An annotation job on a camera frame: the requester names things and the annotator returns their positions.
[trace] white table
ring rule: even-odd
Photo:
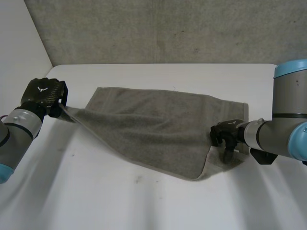
[[[271,118],[274,65],[63,65],[68,105],[84,108],[96,87],[209,94],[249,104],[249,119]],[[29,82],[31,76],[23,78]],[[12,85],[16,76],[1,82]],[[1,112],[18,106],[26,84],[6,90]],[[0,229],[307,229],[307,167],[279,156],[260,166],[188,182],[119,159],[77,124],[45,118],[10,180],[0,185]]]

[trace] gray towel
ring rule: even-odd
[[[111,87],[97,88],[85,109],[64,111],[62,119],[80,123],[125,159],[188,180],[229,170],[248,156],[248,148],[238,145],[233,160],[223,164],[224,151],[211,147],[209,135],[218,122],[248,121],[246,103]]]

